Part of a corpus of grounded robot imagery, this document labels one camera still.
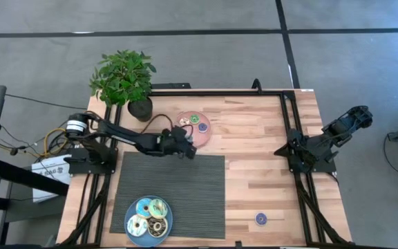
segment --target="gray mat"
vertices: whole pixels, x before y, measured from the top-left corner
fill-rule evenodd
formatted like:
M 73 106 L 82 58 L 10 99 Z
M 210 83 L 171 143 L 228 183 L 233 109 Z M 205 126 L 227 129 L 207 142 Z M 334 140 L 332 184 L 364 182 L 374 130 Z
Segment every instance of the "gray mat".
M 189 160 L 125 152 L 110 232 L 125 232 L 127 209 L 146 195 L 160 196 L 170 205 L 171 236 L 225 239 L 224 156 Z

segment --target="yellow wire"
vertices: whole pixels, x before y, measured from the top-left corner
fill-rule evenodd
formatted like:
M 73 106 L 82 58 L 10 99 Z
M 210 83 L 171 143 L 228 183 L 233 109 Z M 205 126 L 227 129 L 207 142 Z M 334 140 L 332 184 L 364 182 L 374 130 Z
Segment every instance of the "yellow wire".
M 53 155 L 53 154 L 56 154 L 56 153 L 60 152 L 60 151 L 62 150 L 62 148 L 64 148 L 64 146 L 66 146 L 66 144 L 67 144 L 67 142 L 68 142 L 68 139 L 67 139 L 67 138 L 66 138 L 66 140 L 64 141 L 64 143 L 63 143 L 62 145 L 60 145 L 56 150 L 54 150 L 54 151 L 48 151 L 48 148 L 47 148 L 47 147 L 48 147 L 48 146 L 47 146 L 47 144 L 48 144 L 48 137 L 49 137 L 51 134 L 55 133 L 56 131 L 63 131 L 63 132 L 66 132 L 66 130 L 65 130 L 64 128 L 56 128 L 56 129 L 53 129 L 53 130 L 49 131 L 49 132 L 47 133 L 46 137 L 44 138 L 44 153 L 42 153 L 42 154 L 34 154 L 34 153 L 30 152 L 30 151 L 24 151 L 24 153 L 28 153 L 28 154 L 34 156 L 35 158 L 38 158 L 38 157 L 40 157 L 40 156 L 43 156 L 43 157 L 46 157 L 46 158 L 47 158 L 47 157 L 49 157 L 50 155 Z M 10 151 L 10 149 L 5 148 L 5 147 L 2 147 L 1 145 L 0 145 L 0 148 L 1 148 L 1 149 L 5 149 L 6 151 Z
M 61 151 L 61 149 L 64 148 L 64 146 L 66 146 L 66 144 L 67 144 L 67 142 L 68 142 L 68 139 L 67 139 L 67 138 L 66 138 L 66 140 L 64 141 L 64 143 L 63 143 L 62 145 L 60 145 L 56 150 L 47 152 L 48 137 L 49 137 L 51 134 L 55 133 L 56 131 L 63 131 L 63 132 L 66 132 L 66 130 L 65 130 L 64 128 L 56 128 L 56 129 L 53 129 L 53 130 L 49 131 L 49 132 L 47 133 L 46 137 L 44 138 L 44 153 L 40 154 L 40 156 L 49 157 L 49 155 L 56 154 L 57 152 Z

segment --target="small round object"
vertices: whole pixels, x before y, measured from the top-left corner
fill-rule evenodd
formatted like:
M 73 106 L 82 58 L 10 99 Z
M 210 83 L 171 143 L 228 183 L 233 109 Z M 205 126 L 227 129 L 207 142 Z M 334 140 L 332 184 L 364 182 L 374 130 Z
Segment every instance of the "small round object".
M 127 231 L 134 237 L 140 237 L 146 232 L 148 226 L 146 219 L 135 214 L 127 222 Z
M 149 209 L 150 209 L 151 216 L 153 216 L 157 219 L 164 218 L 169 211 L 167 204 L 165 204 L 165 202 L 161 199 L 153 199 L 150 202 Z
M 149 206 L 150 206 L 151 199 L 150 198 L 142 198 L 136 204 L 136 214 L 139 217 L 148 219 L 151 217 Z
M 264 213 L 258 213 L 255 220 L 257 225 L 265 225 L 267 223 L 267 216 Z
M 200 118 L 196 114 L 193 114 L 193 115 L 190 116 L 190 121 L 194 125 L 194 124 L 199 123 Z
M 155 238 L 159 238 L 164 236 L 164 234 L 168 230 L 168 222 L 165 218 L 157 219 L 155 217 L 151 217 L 149 219 L 149 234 Z
M 181 119 L 179 120 L 179 125 L 180 125 L 180 126 L 190 125 L 190 119 L 188 119 L 188 118 L 181 118 Z
M 200 133 L 205 133 L 208 131 L 208 125 L 204 124 L 204 123 L 200 123 L 198 125 L 198 129 Z

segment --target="green leaves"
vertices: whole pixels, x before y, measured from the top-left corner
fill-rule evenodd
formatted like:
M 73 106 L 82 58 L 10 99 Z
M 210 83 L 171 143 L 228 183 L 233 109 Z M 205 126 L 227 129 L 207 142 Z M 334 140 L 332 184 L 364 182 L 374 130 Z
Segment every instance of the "green leaves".
M 107 106 L 124 105 L 127 101 L 144 100 L 151 92 L 151 74 L 156 68 L 151 65 L 150 56 L 143 52 L 117 51 L 113 55 L 102 55 L 102 67 L 90 79 L 92 95 L 96 95 Z

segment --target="concrete floor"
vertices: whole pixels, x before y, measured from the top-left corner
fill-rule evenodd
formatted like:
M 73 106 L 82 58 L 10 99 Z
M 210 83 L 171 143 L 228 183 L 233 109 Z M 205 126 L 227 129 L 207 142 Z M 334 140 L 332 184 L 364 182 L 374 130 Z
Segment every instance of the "concrete floor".
M 398 28 L 398 1 L 282 0 L 288 28 Z M 280 28 L 272 0 L 0 0 L 0 33 Z M 290 35 L 301 87 L 315 89 L 323 123 L 355 105 L 374 114 L 336 157 L 343 204 L 358 244 L 398 247 L 398 173 L 383 158 L 398 130 L 398 33 Z M 0 84 L 8 93 L 85 107 L 88 79 L 102 53 L 143 50 L 154 83 L 194 88 L 291 88 L 281 35 L 0 38 Z M 34 141 L 74 110 L 6 98 L 1 123 Z M 15 143 L 4 133 L 0 137 Z M 398 167 L 398 144 L 388 144 Z M 0 159 L 20 167 L 34 158 Z M 45 244 L 59 216 L 10 225 L 8 243 Z

